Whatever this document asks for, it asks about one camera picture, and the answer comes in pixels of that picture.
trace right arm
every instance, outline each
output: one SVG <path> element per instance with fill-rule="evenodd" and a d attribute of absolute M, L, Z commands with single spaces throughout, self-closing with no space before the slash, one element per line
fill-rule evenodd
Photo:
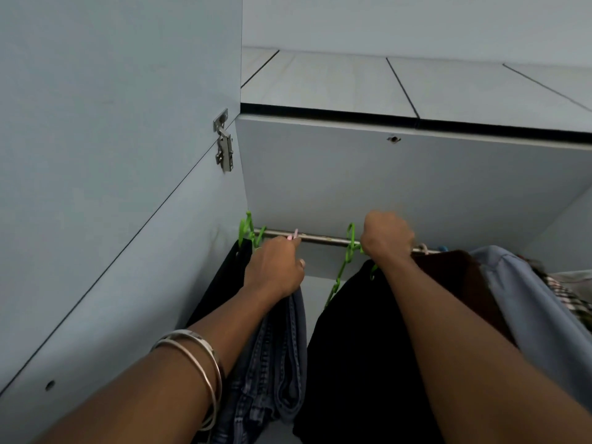
<path fill-rule="evenodd" d="M 592 442 L 588 411 L 426 275 L 413 238 L 395 214 L 372 211 L 361 242 L 395 295 L 446 442 Z"/>

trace clothes rod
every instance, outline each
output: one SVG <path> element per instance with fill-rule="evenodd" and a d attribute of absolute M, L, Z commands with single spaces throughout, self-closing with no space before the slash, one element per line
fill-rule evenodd
<path fill-rule="evenodd" d="M 261 228 L 256 227 L 255 233 L 259 234 L 259 232 L 261 232 Z M 265 229 L 263 231 L 263 237 L 265 237 L 265 238 L 288 237 L 289 235 L 291 235 L 293 233 L 294 232 L 288 232 L 285 230 Z M 298 238 L 302 239 L 302 241 L 305 241 L 306 243 L 316 243 L 318 245 L 330 245 L 330 246 L 341 246 L 341 247 L 347 247 L 349 245 L 349 240 L 347 238 L 327 237 L 325 235 L 303 234 L 301 232 L 298 232 Z M 358 240 L 355 240 L 354 243 L 356 245 L 360 244 L 360 242 Z M 420 247 L 414 247 L 412 252 L 420 253 L 420 254 L 426 253 L 426 251 Z M 438 254 L 438 253 L 440 253 L 440 251 L 428 249 L 427 253 L 428 254 Z"/>

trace bangle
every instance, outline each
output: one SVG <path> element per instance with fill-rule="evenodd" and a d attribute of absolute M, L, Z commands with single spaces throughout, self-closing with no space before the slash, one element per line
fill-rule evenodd
<path fill-rule="evenodd" d="M 214 427 L 214 424 L 216 423 L 216 416 L 218 414 L 218 400 L 216 398 L 216 395 L 214 394 L 214 388 L 212 388 L 212 384 L 208 380 L 208 376 L 205 374 L 204 369 L 201 367 L 201 365 L 197 361 L 197 358 L 195 358 L 194 355 L 190 351 L 188 351 L 187 349 L 185 349 L 185 346 L 183 346 L 182 344 L 179 344 L 176 341 L 173 341 L 173 340 L 168 339 L 168 338 L 162 338 L 162 339 L 158 340 L 154 346 L 152 346 L 151 351 L 153 351 L 158 346 L 161 346 L 163 344 L 166 344 L 168 346 L 176 347 L 181 352 L 183 352 L 187 356 L 187 358 L 189 358 L 189 360 L 191 360 L 191 362 L 194 364 L 194 366 L 198 369 L 199 373 L 203 377 L 203 380 L 205 381 L 206 386 L 210 390 L 210 395 L 211 395 L 211 398 L 212 398 L 213 411 L 212 411 L 212 415 L 210 417 L 206 418 L 202 422 L 200 430 L 203 430 L 203 431 L 211 430 Z"/>
<path fill-rule="evenodd" d="M 180 338 L 180 337 L 188 338 L 188 339 L 192 340 L 193 342 L 199 344 L 202 347 L 202 349 L 208 354 L 208 356 L 210 357 L 212 362 L 214 363 L 214 367 L 216 368 L 216 381 L 218 382 L 218 384 L 216 386 L 216 397 L 218 399 L 218 403 L 220 403 L 220 401 L 222 399 L 222 383 L 226 379 L 226 376 L 224 374 L 224 368 L 220 364 L 220 360 L 216 356 L 216 353 L 213 350 L 212 346 L 201 335 L 199 335 L 198 333 L 196 333 L 192 330 L 187 330 L 187 329 L 174 330 L 172 332 L 167 333 L 165 336 L 163 336 L 163 338 L 169 338 L 169 339 L 175 339 L 175 338 Z"/>

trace metal hinge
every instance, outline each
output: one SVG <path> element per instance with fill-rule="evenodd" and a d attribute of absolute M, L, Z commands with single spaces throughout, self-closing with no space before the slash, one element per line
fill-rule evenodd
<path fill-rule="evenodd" d="M 216 163 L 222 167 L 222 171 L 232 171 L 232 137 L 224 129 L 224 123 L 228 119 L 228 109 L 218 115 L 214 120 L 214 131 L 218 133 L 218 152 Z"/>

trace hand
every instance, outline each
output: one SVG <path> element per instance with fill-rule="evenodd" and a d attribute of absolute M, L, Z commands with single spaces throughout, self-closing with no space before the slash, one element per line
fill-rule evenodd
<path fill-rule="evenodd" d="M 245 286 L 271 291 L 277 300 L 290 296 L 304 279 L 304 260 L 296 260 L 300 238 L 276 237 L 253 251 L 245 270 Z"/>
<path fill-rule="evenodd" d="M 364 220 L 360 242 L 364 253 L 384 269 L 396 259 L 410 258 L 414 238 L 407 223 L 394 212 L 372 210 Z"/>

